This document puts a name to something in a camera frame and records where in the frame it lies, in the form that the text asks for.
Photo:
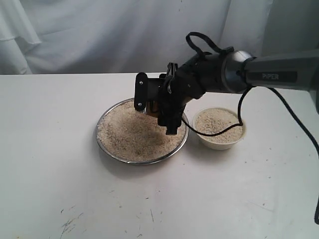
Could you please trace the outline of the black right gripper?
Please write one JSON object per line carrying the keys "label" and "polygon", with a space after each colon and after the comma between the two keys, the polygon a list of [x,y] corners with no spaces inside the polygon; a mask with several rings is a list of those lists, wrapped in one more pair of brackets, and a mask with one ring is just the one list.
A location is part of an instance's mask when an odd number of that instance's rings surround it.
{"label": "black right gripper", "polygon": [[189,67],[169,63],[166,74],[149,78],[140,72],[135,79],[134,108],[147,108],[147,102],[156,101],[159,108],[158,125],[166,128],[167,135],[176,135],[181,126],[186,104],[205,93],[196,74]]}

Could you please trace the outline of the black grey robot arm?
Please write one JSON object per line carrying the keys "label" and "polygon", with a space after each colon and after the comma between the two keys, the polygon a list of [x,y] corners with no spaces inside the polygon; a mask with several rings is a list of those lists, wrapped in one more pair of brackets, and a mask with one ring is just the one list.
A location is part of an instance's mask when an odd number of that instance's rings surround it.
{"label": "black grey robot arm", "polygon": [[314,91],[319,85],[318,50],[253,57],[245,51],[193,56],[172,74],[136,76],[134,107],[176,135],[186,104],[205,93],[242,94],[250,87]]}

